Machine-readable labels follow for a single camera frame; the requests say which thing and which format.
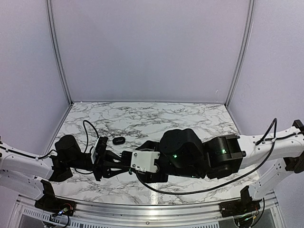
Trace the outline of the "black earbud charging case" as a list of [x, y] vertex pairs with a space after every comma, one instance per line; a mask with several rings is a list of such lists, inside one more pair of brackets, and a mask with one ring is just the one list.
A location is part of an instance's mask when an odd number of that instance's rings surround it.
[[112, 142], [113, 142], [114, 145], [121, 145], [121, 144], [125, 143], [125, 138], [122, 137], [122, 136], [115, 137], [115, 138], [113, 138]]

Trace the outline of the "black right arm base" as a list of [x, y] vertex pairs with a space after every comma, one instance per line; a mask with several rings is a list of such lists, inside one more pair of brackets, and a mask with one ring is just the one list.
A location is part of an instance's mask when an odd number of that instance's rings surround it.
[[261, 201], [261, 199], [253, 200], [249, 194], [249, 186], [246, 186], [240, 191], [239, 199], [225, 201], [219, 204], [220, 213], [223, 218], [244, 215], [260, 209]]

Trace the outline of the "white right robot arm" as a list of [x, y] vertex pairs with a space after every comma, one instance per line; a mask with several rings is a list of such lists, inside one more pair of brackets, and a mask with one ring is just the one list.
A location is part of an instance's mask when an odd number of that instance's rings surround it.
[[242, 190], [235, 208], [245, 213], [286, 177], [304, 170], [304, 125], [295, 120], [284, 131], [274, 120], [263, 135], [223, 135], [203, 142], [192, 129], [165, 132], [159, 142], [146, 141], [132, 153], [129, 172], [145, 186], [166, 182], [170, 175], [222, 179], [241, 169], [273, 166]]

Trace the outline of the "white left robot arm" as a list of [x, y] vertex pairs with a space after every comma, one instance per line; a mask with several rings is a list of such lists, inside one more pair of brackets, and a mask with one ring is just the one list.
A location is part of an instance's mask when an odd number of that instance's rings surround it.
[[19, 151], [0, 144], [0, 185], [35, 200], [36, 205], [56, 211], [66, 202], [55, 196], [52, 182], [73, 177], [72, 169], [93, 173], [96, 181], [131, 169], [131, 152], [117, 155], [107, 149], [106, 137], [98, 137], [88, 153], [82, 152], [75, 137], [65, 135], [47, 155]]

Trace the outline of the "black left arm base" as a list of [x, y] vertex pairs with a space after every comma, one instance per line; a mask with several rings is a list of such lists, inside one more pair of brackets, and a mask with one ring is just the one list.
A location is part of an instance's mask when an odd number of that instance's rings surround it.
[[72, 200], [56, 197], [50, 182], [45, 180], [41, 180], [40, 182], [42, 184], [42, 197], [35, 200], [35, 208], [57, 215], [72, 216], [76, 203]]

